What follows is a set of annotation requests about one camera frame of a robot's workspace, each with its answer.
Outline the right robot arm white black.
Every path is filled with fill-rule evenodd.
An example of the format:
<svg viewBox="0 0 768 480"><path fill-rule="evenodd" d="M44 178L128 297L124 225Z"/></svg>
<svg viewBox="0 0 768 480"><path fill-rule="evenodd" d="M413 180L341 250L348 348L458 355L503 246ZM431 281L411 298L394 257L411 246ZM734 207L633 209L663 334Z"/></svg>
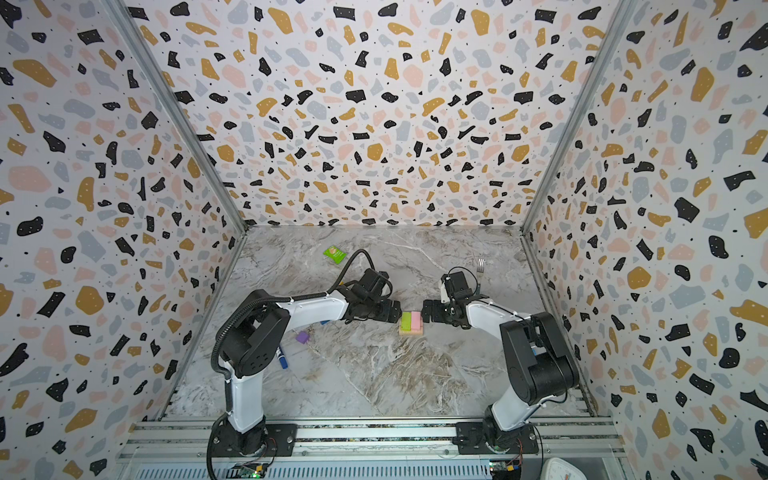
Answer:
<svg viewBox="0 0 768 480"><path fill-rule="evenodd" d="M544 404L562 402L579 384L573 352L548 312L519 313L470 287L463 267L440 278L440 298L423 302L421 316L465 330L483 330L501 342L509 386L487 407L483 441L495 452L525 445L529 420Z"/></svg>

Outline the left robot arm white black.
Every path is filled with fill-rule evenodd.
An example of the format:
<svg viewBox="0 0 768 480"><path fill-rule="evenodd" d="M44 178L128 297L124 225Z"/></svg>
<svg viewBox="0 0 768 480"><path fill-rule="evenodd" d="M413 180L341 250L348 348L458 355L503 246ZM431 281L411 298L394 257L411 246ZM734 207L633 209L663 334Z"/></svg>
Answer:
<svg viewBox="0 0 768 480"><path fill-rule="evenodd" d="M270 440L262 406L263 371L285 333L317 322L395 323L402 314L389 275L368 268L358 280L298 296L252 291L216 334L212 369L224 377L225 414L212 428L215 453L260 454Z"/></svg>

